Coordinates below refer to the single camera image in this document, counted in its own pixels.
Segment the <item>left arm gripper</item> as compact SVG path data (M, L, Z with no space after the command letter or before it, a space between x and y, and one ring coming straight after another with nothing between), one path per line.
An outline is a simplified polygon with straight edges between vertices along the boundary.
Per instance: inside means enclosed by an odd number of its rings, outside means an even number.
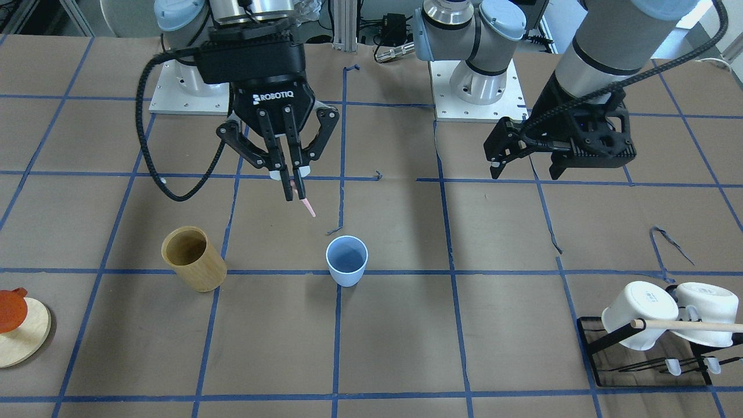
M484 143L491 177L499 178L508 163L525 158L529 150L552 154L552 180L560 179L569 168L619 168L629 164L637 150L625 96L624 92L611 93L605 104L579 104L539 122L522 138L522 124L502 117Z

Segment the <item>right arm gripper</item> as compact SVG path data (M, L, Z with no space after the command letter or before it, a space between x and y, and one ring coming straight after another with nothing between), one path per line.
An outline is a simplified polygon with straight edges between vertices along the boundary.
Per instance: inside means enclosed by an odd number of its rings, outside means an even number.
M285 135L290 152L292 180L299 199L306 198L302 170L319 159L340 119L334 106L319 106L319 130L308 146L301 145L300 130L315 98L306 74L304 45L294 39L291 18L242 22L213 27L194 54L207 84L228 83L232 108L216 135L253 167L278 172L284 197L294 199L290 174L276 135ZM243 135L244 122L262 136L266 150Z

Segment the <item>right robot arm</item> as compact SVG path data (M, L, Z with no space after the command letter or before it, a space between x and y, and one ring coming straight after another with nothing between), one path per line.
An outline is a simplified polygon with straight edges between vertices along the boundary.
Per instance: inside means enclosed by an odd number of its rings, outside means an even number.
M307 204L304 178L319 159L339 120L338 110L311 89L304 19L295 1L157 1L154 14L170 49L150 59L137 87L135 125L142 156L157 187L185 201L208 180L228 146L282 183L287 201ZM490 105L502 97L515 45L530 37L527 16L510 1L425 1L409 18L388 28L403 40L374 54L387 63L407 53L428 62L456 64L449 85L459 100ZM152 161L143 127L143 96L152 69L175 63L195 92L226 93L226 121L207 171L191 190L173 193Z

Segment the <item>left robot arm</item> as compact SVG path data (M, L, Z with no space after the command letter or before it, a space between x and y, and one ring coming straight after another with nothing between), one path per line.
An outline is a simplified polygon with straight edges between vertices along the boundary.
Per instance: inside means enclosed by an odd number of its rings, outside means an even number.
M512 90L507 66L530 39L559 52L528 116L498 116L485 139L490 174L534 153L550 154L549 173L619 168L637 156L626 88L652 75L647 63L696 1L580 1L573 34L536 27L531 1L424 1L412 16L422 61L451 62L449 89L462 102L493 105Z

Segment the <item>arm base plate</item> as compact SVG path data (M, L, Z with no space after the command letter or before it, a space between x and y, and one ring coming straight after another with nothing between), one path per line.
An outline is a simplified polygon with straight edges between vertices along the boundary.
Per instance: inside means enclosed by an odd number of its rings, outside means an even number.
M440 122L498 122L528 118L517 68L489 77L471 71L464 61L429 63L435 118Z
M149 111L173 116L226 116L229 102L228 83L206 83L196 66L173 59L163 65Z

